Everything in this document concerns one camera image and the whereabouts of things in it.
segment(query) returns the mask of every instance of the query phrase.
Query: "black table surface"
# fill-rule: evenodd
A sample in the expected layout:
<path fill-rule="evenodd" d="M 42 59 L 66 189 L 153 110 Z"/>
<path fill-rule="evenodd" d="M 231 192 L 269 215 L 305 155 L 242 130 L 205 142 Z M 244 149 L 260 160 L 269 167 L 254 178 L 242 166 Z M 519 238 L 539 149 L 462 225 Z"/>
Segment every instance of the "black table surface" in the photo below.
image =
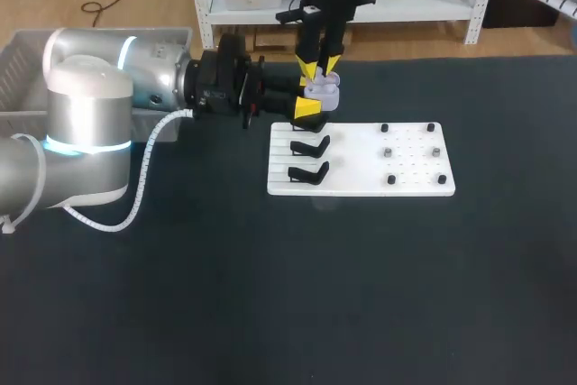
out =
<path fill-rule="evenodd" d="M 271 197 L 279 119 L 184 124 L 125 232 L 0 239 L 0 382 L 575 383 L 577 59 L 339 72 L 335 121 L 443 125 L 454 197 Z"/>

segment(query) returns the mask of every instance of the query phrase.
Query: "gray tray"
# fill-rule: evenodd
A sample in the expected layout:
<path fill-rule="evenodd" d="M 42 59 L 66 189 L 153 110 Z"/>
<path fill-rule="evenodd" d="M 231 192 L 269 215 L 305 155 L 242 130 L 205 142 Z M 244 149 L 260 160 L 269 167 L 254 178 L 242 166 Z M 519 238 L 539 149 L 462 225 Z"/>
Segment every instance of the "gray tray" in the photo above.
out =
<path fill-rule="evenodd" d="M 138 36 L 158 43 L 169 42 L 190 48 L 192 29 L 132 28 L 102 29 L 126 36 Z M 16 133 L 46 138 L 46 106 L 48 89 L 42 75 L 44 45 L 54 29 L 20 30 L 0 50 L 0 137 Z M 146 142 L 152 130 L 166 113 L 133 109 L 133 141 Z M 175 142 L 179 137 L 179 121 L 168 124 L 159 135 L 159 142 Z"/>

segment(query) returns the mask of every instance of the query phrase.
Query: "white board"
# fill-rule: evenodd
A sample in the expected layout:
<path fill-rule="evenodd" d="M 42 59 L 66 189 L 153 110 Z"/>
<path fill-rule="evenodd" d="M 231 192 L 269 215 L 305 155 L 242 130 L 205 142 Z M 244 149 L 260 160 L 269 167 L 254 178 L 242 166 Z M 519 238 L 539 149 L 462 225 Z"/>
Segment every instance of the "white board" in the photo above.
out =
<path fill-rule="evenodd" d="M 427 127 L 432 124 L 432 132 Z M 327 124 L 321 133 L 273 124 L 270 131 L 268 190 L 273 196 L 448 197 L 455 192 L 443 128 L 437 123 Z M 331 143 L 320 159 L 294 155 L 292 141 Z M 289 167 L 317 172 L 328 161 L 323 182 L 309 185 L 289 178 Z"/>

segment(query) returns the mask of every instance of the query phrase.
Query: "white shelf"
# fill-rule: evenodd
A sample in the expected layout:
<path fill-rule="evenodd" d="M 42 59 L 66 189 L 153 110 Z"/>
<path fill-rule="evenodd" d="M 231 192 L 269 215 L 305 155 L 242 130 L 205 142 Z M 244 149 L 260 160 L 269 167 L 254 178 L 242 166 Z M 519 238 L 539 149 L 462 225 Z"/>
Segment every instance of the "white shelf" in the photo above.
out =
<path fill-rule="evenodd" d="M 205 50 L 215 47 L 213 26 L 236 24 L 278 24 L 275 15 L 287 11 L 291 0 L 279 9 L 229 11 L 224 0 L 195 0 L 198 28 Z M 465 44 L 476 44 L 489 0 L 377 0 L 375 5 L 357 9 L 355 23 L 443 22 L 467 20 Z"/>
<path fill-rule="evenodd" d="M 278 9 L 230 11 L 224 0 L 208 0 L 211 24 L 279 24 L 276 13 L 287 11 L 291 0 Z M 298 0 L 293 8 L 298 7 Z M 470 20 L 474 0 L 377 0 L 357 9 L 354 23 L 428 22 Z"/>

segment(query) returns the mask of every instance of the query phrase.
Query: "black bracket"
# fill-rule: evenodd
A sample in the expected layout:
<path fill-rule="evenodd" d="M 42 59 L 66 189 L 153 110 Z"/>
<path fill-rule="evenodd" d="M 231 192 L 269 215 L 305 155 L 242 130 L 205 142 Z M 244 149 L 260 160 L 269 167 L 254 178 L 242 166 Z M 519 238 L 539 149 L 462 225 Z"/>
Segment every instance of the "black bracket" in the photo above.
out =
<path fill-rule="evenodd" d="M 320 113 L 318 115 L 310 115 L 294 119 L 290 124 L 293 127 L 301 130 L 309 131 L 310 133 L 320 133 L 325 128 L 328 122 L 328 114 Z"/>
<path fill-rule="evenodd" d="M 288 177 L 291 182 L 302 182 L 304 184 L 310 185 L 321 185 L 325 179 L 330 165 L 328 161 L 325 161 L 317 173 L 312 173 L 310 171 L 302 170 L 297 167 L 288 168 Z"/>
<path fill-rule="evenodd" d="M 291 142 L 290 149 L 293 151 L 293 155 L 298 153 L 304 157 L 321 158 L 331 144 L 331 136 L 327 135 L 318 146 L 311 146 L 303 142 Z"/>

